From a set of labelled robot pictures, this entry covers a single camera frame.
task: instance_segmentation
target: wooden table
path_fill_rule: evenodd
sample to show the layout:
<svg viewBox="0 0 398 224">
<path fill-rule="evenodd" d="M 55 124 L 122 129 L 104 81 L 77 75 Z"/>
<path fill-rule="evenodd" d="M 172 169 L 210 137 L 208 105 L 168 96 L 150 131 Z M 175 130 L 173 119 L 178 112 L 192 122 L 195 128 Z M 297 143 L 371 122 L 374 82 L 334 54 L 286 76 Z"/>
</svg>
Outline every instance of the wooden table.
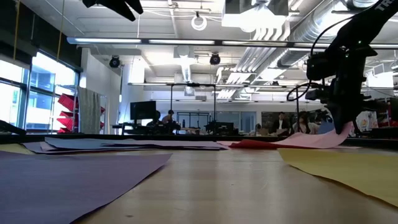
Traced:
<svg viewBox="0 0 398 224">
<path fill-rule="evenodd" d="M 19 145 L 0 150 L 27 152 Z M 372 149 L 339 150 L 393 154 Z M 170 151 L 99 153 L 149 155 Z M 167 165 L 77 223 L 397 223 L 398 208 L 283 162 L 277 151 L 172 151 Z"/>
</svg>

